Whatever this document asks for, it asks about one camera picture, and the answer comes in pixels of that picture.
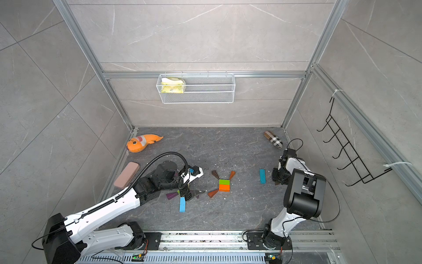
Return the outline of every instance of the purple block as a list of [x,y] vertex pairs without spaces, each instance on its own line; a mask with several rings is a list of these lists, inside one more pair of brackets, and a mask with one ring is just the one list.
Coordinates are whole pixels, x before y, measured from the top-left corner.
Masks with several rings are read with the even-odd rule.
[[172,198],[174,198],[178,195],[179,195],[178,193],[167,193],[166,194],[168,200],[170,200],[170,199],[172,199]]

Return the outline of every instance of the orange block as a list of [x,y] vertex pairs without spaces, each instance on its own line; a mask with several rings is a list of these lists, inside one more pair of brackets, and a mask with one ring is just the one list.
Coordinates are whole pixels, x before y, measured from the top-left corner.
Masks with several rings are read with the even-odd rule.
[[230,192],[230,185],[220,184],[219,191],[220,192]]

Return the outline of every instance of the orange plush toy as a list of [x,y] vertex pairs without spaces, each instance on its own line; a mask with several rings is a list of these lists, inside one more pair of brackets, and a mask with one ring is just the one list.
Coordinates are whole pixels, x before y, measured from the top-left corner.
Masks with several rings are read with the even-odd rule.
[[153,144],[161,139],[163,139],[163,136],[153,134],[137,136],[129,140],[127,143],[127,149],[130,152],[137,153],[144,150],[148,144]]

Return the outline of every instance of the black wire rack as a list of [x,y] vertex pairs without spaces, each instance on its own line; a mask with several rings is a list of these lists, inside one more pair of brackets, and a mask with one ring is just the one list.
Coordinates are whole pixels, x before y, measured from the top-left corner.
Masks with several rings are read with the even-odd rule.
[[[368,183],[368,182],[370,182],[370,181],[373,181],[373,180],[375,180],[376,178],[378,178],[378,177],[380,177],[380,176],[382,176],[382,175],[384,175],[384,174],[386,174],[387,172],[389,172],[389,171],[391,171],[392,170],[392,168],[387,168],[386,170],[384,170],[384,172],[383,173],[381,173],[380,175],[378,175],[378,176],[373,176],[372,174],[371,174],[371,172],[369,172],[369,170],[368,170],[368,168],[367,168],[367,166],[365,165],[365,163],[363,162],[363,160],[360,158],[360,156],[359,156],[359,154],[357,153],[357,151],[355,150],[355,148],[353,147],[353,145],[351,144],[351,142],[349,141],[349,139],[347,138],[347,136],[344,134],[344,132],[343,132],[343,130],[340,128],[340,126],[338,125],[338,123],[336,122],[336,120],[333,118],[333,116],[331,115],[331,112],[332,112],[332,110],[333,110],[333,104],[334,104],[334,97],[331,97],[331,99],[330,99],[330,103],[331,103],[331,108],[330,108],[330,113],[328,114],[328,117],[325,119],[325,122],[326,122],[326,124],[325,124],[325,126],[321,129],[321,130],[317,130],[318,132],[322,132],[326,127],[329,127],[330,129],[331,129],[331,131],[334,133],[334,135],[330,138],[330,140],[328,140],[328,141],[323,141],[324,143],[328,143],[328,142],[330,142],[333,138],[336,138],[337,140],[338,140],[338,142],[340,143],[340,145],[341,145],[341,150],[340,150],[340,153],[337,155],[337,157],[334,157],[333,156],[333,158],[334,159],[338,159],[339,157],[340,157],[340,155],[341,155],[341,153],[344,151],[344,153],[347,155],[347,158],[349,159],[349,163],[346,165],[346,166],[344,166],[343,168],[337,168],[338,170],[344,170],[345,168],[347,168],[348,166],[350,166],[350,165],[352,165],[353,166],[353,168],[354,168],[354,170],[356,171],[356,173],[357,173],[357,175],[359,176],[359,178],[360,178],[360,180],[358,180],[358,181],[356,181],[355,183],[353,183],[353,184],[350,184],[350,185],[348,185],[348,184],[346,184],[346,186],[353,186],[353,185],[355,185],[355,184],[357,184],[358,182],[363,182],[363,183]],[[336,126],[338,127],[338,129],[337,129],[337,131],[336,132],[334,132],[334,129],[332,128],[332,126],[330,125],[330,122],[334,122],[335,124],[336,124]],[[340,141],[340,139],[338,138],[338,135],[341,135],[342,134],[342,136],[344,136],[344,138],[346,139],[346,143],[343,145],[342,143],[341,143],[341,141]],[[346,146],[347,145],[349,145],[350,147],[351,147],[351,149],[352,149],[352,151],[354,152],[354,155],[352,155],[353,153],[348,153],[347,152],[347,150],[346,150]],[[362,177],[362,175],[359,173],[359,171],[358,171],[358,169],[356,168],[357,166],[354,164],[354,162],[355,161],[357,161],[357,162],[361,162],[362,163],[362,165],[363,165],[363,167],[365,168],[365,170],[366,170],[366,176],[364,176],[364,177]]]

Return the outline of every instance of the zip tie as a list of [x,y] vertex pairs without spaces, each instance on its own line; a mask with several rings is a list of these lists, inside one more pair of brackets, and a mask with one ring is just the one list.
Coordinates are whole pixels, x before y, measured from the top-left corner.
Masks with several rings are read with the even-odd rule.
[[333,93],[333,95],[331,97],[334,97],[335,93],[338,92],[338,91],[343,91],[343,90],[342,89],[335,89],[334,90],[334,93]]
[[398,161],[398,162],[393,162],[393,163],[391,163],[391,164],[384,164],[383,166],[388,168],[388,167],[391,167],[391,166],[396,165],[396,164],[409,164],[409,165],[412,165],[412,166],[413,166],[413,164],[412,164],[412,163],[407,162],[407,161]]

